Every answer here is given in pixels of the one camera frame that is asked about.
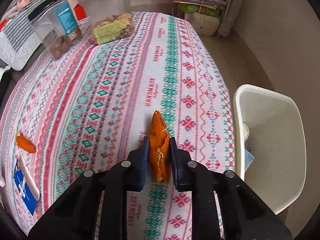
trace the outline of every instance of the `metal screw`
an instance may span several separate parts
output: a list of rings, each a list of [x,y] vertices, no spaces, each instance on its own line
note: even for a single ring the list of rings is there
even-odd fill
[[[228,177],[228,178],[233,178],[235,176],[235,173],[233,171],[226,171],[225,175]]]
[[[131,165],[131,162],[130,161],[123,161],[121,162],[121,166],[122,167],[129,167]]]
[[[197,165],[198,165],[198,163],[196,163],[196,162],[194,162],[194,161],[188,162],[188,166],[189,166],[190,168],[195,168]]]
[[[85,177],[91,177],[92,175],[93,175],[93,171],[92,170],[86,170],[84,173],[83,173],[83,175],[85,176]]]

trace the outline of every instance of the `green packaged snack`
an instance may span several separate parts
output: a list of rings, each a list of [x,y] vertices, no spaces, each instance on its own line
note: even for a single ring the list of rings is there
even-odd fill
[[[126,37],[131,32],[129,30],[130,27],[132,27],[131,18],[119,19],[113,22],[104,21],[93,29],[93,35],[97,44],[100,45],[109,41],[114,41],[118,38]]]
[[[200,9],[200,5],[198,4],[190,4],[190,3],[179,3],[179,7],[183,12],[198,12]],[[218,17],[222,12],[222,9],[215,7],[206,7],[202,6],[200,14],[205,14],[208,16]]]

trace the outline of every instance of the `tablecloth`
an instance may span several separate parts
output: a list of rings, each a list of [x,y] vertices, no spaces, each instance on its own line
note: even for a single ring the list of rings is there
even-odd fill
[[[192,26],[160,13],[134,13],[135,33],[100,46],[81,41],[60,60],[44,51],[20,79],[0,121],[1,195],[26,233],[86,169],[110,169],[148,134],[159,110],[179,148],[210,170],[234,169],[230,98]],[[18,148],[21,131],[35,154]],[[41,198],[32,216],[12,179],[23,155]],[[191,193],[148,175],[128,193],[128,239],[191,239]]]

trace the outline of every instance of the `blue card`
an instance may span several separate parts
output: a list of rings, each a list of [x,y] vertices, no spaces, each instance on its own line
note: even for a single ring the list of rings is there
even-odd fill
[[[247,170],[247,168],[249,167],[249,165],[254,161],[254,156],[247,151],[246,149],[244,149],[244,171]]]
[[[32,192],[30,191],[28,184],[24,182],[23,179],[24,179],[24,176],[20,169],[20,165],[18,165],[18,161],[17,161],[16,166],[14,168],[14,182],[16,183],[18,187],[18,191],[21,193],[22,199],[26,204],[28,210],[30,211],[31,215],[33,215],[33,213],[35,212],[36,204],[38,200],[35,199]]]

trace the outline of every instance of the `plastic container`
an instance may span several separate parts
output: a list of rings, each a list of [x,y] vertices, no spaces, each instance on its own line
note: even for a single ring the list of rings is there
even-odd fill
[[[278,214],[300,195],[306,177],[306,145],[299,110],[282,94],[242,85],[234,98],[236,173]],[[245,123],[254,162],[244,174]]]
[[[247,138],[249,137],[250,131],[245,123],[242,123],[242,128],[243,128],[243,140],[246,141]]]
[[[67,0],[46,0],[28,15],[28,19],[55,59],[59,59],[81,37]]]
[[[134,32],[130,0],[78,0],[92,30],[92,43],[103,44]]]

